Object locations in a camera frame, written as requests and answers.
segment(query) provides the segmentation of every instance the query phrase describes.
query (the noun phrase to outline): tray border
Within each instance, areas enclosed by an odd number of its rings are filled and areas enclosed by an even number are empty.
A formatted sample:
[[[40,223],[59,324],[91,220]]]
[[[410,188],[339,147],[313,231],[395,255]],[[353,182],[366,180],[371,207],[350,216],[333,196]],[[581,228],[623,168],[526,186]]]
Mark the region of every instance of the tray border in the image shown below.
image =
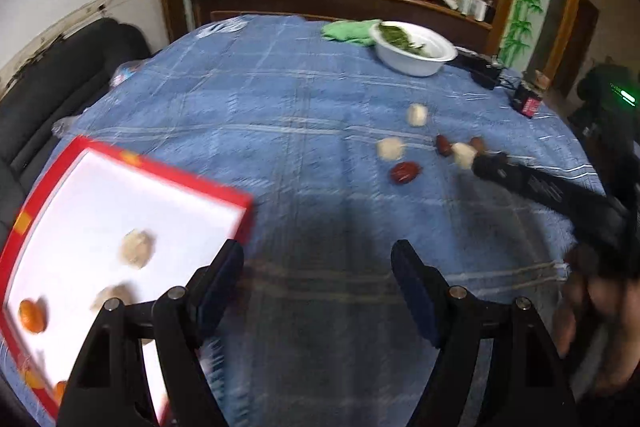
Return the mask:
[[[55,159],[24,202],[15,219],[14,226],[7,238],[4,249],[0,254],[0,298],[2,299],[0,309],[0,333],[4,338],[9,353],[14,359],[18,372],[20,372],[20,363],[18,363],[18,360],[20,358],[27,359],[28,357],[25,355],[26,350],[21,346],[18,335],[15,333],[14,328],[16,328],[17,325],[15,325],[13,319],[9,317],[8,310],[5,306],[6,293],[10,287],[15,264],[20,255],[22,245],[29,237],[32,225],[38,222],[40,212],[43,210],[50,195],[52,195],[60,181],[66,176],[69,168],[71,168],[76,160],[87,150],[108,156],[129,167],[145,171],[148,174],[186,187],[200,194],[244,208],[245,212],[238,223],[238,227],[234,231],[233,239],[239,241],[241,244],[244,244],[248,239],[253,222],[253,198],[251,195],[227,187],[226,185],[218,184],[212,180],[196,176],[195,174],[156,162],[146,156],[126,149],[120,149],[113,145],[91,140],[86,136],[76,136],[60,153],[58,158]],[[36,381],[45,382],[44,378],[39,375],[36,367],[30,368],[30,371],[35,372]],[[48,389],[46,384],[39,388],[28,386],[26,382],[24,382],[24,384],[33,391],[40,404],[49,415],[56,420],[58,417],[58,404],[53,398],[52,390]],[[167,404],[165,404],[162,414],[158,419],[160,425],[162,425],[166,417],[167,410]]]

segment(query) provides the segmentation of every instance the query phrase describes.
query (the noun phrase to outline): green leafy vegetable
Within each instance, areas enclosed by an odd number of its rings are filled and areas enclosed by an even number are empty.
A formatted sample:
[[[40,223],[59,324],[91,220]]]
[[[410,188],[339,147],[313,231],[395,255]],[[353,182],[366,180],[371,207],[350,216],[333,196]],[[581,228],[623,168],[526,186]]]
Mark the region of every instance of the green leafy vegetable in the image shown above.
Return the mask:
[[[423,46],[414,46],[409,39],[409,35],[399,26],[388,26],[380,24],[380,34],[386,42],[404,52],[418,55],[419,57],[433,58],[428,54]]]

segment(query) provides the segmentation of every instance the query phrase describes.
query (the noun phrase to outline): green led light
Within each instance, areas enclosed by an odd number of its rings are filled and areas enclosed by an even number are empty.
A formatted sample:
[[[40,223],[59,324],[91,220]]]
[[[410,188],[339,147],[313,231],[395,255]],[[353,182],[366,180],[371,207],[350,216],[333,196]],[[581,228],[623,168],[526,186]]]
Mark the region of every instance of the green led light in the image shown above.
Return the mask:
[[[620,90],[620,94],[622,95],[622,98],[624,98],[625,100],[631,102],[631,103],[635,103],[636,99],[634,97],[632,97],[628,92],[626,92],[624,89]]]

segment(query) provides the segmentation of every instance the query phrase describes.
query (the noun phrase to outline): black machine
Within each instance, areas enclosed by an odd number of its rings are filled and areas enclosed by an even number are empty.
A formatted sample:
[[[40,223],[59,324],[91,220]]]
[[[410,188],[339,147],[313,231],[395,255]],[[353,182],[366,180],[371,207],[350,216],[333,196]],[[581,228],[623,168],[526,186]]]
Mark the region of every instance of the black machine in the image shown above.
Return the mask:
[[[639,274],[638,209],[633,204],[625,206],[562,178],[510,164],[500,155],[478,155],[473,170],[480,178],[569,217],[576,239],[593,250],[587,270],[620,277]],[[630,201],[636,201],[637,186],[633,190]],[[198,269],[186,287],[171,288],[148,303],[105,302],[70,375],[58,427],[158,425],[141,339],[156,341],[178,425],[227,427],[196,350],[219,324],[243,260],[240,245],[228,240],[212,264]],[[567,377],[594,333],[594,312],[578,326],[571,352],[560,360],[529,299],[498,304],[478,299],[463,287],[450,287],[437,269],[422,263],[406,240],[393,246],[391,266],[419,333],[440,350],[409,426],[458,425],[481,339],[494,343],[478,426],[578,426]]]

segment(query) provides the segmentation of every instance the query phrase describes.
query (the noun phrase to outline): green cloth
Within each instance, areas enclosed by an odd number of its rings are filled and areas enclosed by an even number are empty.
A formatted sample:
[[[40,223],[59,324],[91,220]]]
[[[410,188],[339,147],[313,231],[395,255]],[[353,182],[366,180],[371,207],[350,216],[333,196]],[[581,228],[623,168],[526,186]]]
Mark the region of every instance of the green cloth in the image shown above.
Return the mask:
[[[382,22],[380,19],[372,21],[338,21],[322,27],[322,37],[328,41],[350,42],[359,46],[373,46],[374,41],[369,37],[369,30],[374,24]]]

